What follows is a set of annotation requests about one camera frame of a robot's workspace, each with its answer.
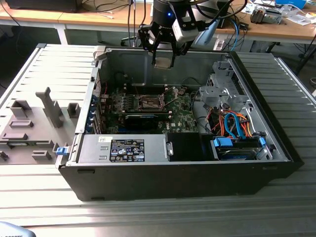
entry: black computer case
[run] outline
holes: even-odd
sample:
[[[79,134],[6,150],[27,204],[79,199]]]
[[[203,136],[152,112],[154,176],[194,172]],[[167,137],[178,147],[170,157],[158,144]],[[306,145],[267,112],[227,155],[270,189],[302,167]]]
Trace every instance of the black computer case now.
[[[82,0],[5,0],[11,9],[77,12]]]

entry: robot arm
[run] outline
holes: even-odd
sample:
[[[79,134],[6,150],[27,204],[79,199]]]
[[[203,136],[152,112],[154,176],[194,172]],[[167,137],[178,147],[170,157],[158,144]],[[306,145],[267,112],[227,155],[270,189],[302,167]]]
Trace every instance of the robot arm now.
[[[173,52],[170,67],[173,67],[175,57],[185,55],[198,33],[216,23],[223,9],[228,8],[232,1],[218,9],[217,0],[154,0],[151,24],[138,30],[143,49],[153,55],[152,64],[156,63],[157,48],[170,44]],[[208,9],[214,9],[217,14],[210,17],[206,14]]]

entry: white label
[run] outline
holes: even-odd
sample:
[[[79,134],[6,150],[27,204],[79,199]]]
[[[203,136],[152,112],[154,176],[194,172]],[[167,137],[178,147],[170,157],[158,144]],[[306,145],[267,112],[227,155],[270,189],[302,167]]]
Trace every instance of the white label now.
[[[99,137],[99,142],[111,142],[113,137]]]

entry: power supply label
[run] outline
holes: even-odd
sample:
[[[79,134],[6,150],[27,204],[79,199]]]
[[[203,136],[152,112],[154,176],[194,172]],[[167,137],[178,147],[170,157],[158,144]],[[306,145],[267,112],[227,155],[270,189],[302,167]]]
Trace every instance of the power supply label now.
[[[144,162],[143,139],[112,140],[110,162]]]

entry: motherboard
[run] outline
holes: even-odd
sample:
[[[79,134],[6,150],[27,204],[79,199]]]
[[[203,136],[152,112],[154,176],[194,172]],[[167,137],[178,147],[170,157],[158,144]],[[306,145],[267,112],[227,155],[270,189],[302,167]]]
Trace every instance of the motherboard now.
[[[197,132],[186,88],[117,88],[101,99],[105,133]]]

